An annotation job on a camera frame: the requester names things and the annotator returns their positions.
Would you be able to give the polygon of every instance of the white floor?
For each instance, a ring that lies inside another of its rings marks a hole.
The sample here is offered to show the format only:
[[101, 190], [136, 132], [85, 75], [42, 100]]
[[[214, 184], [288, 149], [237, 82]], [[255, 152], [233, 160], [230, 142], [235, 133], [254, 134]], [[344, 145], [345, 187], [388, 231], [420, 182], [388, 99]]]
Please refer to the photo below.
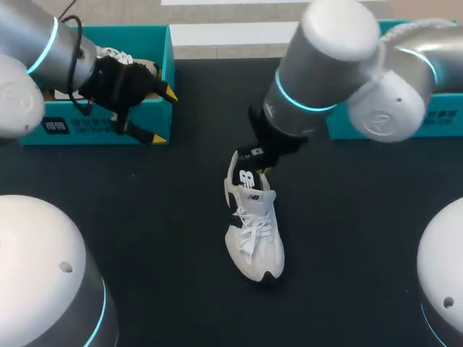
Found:
[[[59, 15], [71, 0], [33, 0]], [[283, 56], [311, 0], [77, 0], [84, 25], [171, 26], [176, 59]], [[360, 0], [378, 19], [387, 0]]]

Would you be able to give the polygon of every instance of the shoe tongue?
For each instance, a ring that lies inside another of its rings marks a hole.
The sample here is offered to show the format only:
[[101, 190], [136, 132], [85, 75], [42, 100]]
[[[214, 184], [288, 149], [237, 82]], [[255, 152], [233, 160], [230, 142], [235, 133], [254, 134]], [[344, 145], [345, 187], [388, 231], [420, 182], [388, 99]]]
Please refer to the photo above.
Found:
[[273, 201], [276, 198], [274, 190], [263, 192], [238, 186], [239, 198], [248, 213], [263, 217], [271, 209]]

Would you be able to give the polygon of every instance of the teal shoe box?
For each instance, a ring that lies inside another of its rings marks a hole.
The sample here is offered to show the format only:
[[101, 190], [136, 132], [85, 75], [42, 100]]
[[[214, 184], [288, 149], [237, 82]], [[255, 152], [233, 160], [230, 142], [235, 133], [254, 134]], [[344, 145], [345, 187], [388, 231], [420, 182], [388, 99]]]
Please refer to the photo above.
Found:
[[[94, 44], [112, 47], [135, 59], [154, 61], [162, 68], [162, 79], [174, 89], [175, 61], [169, 26], [87, 26], [84, 36]], [[46, 115], [21, 145], [139, 145], [128, 135], [117, 135], [111, 127], [112, 113], [100, 106], [83, 116], [71, 101], [46, 101]], [[172, 106], [162, 98], [150, 98], [134, 107], [129, 120], [157, 134], [155, 144], [170, 139]]]
[[[403, 22], [405, 21], [379, 21], [383, 34]], [[328, 117], [328, 130], [333, 140], [366, 138], [351, 125], [345, 103], [337, 106]], [[423, 125], [413, 137], [461, 136], [463, 136], [463, 93], [433, 95]]]

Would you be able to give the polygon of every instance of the white robot dome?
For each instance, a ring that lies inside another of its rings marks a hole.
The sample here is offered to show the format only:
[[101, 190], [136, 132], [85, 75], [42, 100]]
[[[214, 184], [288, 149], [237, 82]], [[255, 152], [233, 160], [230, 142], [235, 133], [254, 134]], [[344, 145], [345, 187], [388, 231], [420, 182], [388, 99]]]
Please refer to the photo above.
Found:
[[72, 220], [33, 197], [0, 196], [0, 346], [27, 345], [67, 310], [85, 272]]
[[463, 198], [429, 222], [420, 241], [417, 269], [429, 304], [463, 333]]
[[41, 123], [45, 103], [22, 63], [0, 54], [0, 67], [0, 137], [16, 139]]

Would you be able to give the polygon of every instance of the new balance logo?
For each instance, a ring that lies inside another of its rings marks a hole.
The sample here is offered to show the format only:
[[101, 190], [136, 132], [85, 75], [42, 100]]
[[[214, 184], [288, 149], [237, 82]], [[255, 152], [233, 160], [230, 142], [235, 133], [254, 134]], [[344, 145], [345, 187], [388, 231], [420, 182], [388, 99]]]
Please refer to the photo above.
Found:
[[245, 188], [253, 188], [254, 187], [254, 176], [250, 171], [241, 170], [239, 172], [239, 180], [243, 183]]

